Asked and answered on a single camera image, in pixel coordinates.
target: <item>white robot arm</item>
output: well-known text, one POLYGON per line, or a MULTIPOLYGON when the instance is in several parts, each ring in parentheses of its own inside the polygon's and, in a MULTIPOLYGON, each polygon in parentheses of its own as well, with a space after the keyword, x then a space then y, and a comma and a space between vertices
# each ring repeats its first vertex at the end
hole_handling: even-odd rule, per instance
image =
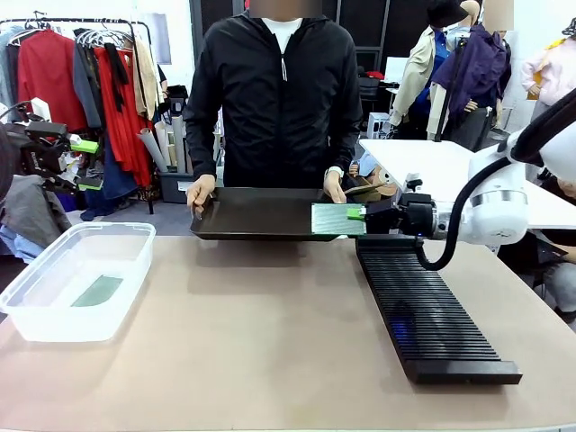
POLYGON ((458 241, 489 246, 518 243, 528 228, 525 164, 547 167, 558 178, 576 182, 575 160, 576 90, 505 143, 476 153, 469 165, 469 182, 454 203, 436 203, 417 190, 388 208, 369 204, 367 232, 398 229, 420 238, 445 239, 445 251, 435 263, 428 261, 421 242, 417 246, 418 261, 435 271, 448 265, 458 241))

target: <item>pink garment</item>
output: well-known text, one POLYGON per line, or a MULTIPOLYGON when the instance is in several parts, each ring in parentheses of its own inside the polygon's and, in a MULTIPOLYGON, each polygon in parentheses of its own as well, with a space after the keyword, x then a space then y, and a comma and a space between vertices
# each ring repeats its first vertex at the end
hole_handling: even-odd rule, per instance
POLYGON ((542 69, 540 102, 554 105, 576 88, 576 40, 545 49, 522 66, 522 86, 528 90, 536 84, 534 74, 542 69))

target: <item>rolled paper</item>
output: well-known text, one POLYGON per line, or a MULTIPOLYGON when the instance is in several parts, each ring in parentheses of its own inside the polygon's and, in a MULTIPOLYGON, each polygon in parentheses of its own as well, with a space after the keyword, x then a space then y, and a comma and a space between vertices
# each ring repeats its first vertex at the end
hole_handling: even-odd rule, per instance
POLYGON ((152 134, 152 130, 145 128, 140 131, 138 138, 144 143, 148 153, 152 156, 152 160, 158 167, 161 173, 167 173, 168 167, 166 165, 166 161, 162 157, 162 153, 160 152, 160 148, 154 139, 154 135, 152 134))
POLYGON ((168 154, 170 155, 170 166, 176 166, 176 147, 174 144, 168 144, 168 154))
POLYGON ((184 174, 186 172, 186 155, 184 149, 184 137, 182 135, 183 127, 184 122, 181 115, 172 117, 172 128, 174 129, 174 145, 176 149, 176 166, 178 168, 178 174, 184 174))
POLYGON ((166 124, 163 121, 159 121, 154 125, 154 129, 156 129, 156 136, 162 157, 167 165, 172 165, 170 163, 170 154, 168 153, 168 132, 166 130, 166 124))

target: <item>beige table surface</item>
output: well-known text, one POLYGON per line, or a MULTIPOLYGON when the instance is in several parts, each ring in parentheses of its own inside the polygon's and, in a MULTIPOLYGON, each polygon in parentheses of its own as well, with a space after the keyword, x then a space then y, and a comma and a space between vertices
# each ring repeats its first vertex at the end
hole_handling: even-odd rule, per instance
MULTIPOLYGON (((430 243, 438 252, 443 244, 430 243)), ((417 387, 354 242, 157 238, 117 337, 23 341, 0 326, 0 428, 51 431, 540 428, 576 423, 576 336, 485 247, 447 284, 519 386, 417 387)))

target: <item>watch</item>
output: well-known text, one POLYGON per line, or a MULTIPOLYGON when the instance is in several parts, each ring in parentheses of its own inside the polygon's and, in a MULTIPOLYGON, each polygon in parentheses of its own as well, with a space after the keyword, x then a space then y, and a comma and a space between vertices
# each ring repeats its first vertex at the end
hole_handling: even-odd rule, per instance
POLYGON ((330 168, 328 168, 326 170, 326 174, 324 176, 327 176, 330 171, 337 172, 338 175, 340 176, 340 180, 342 180, 342 178, 344 178, 344 170, 342 168, 340 168, 339 166, 331 166, 330 168))

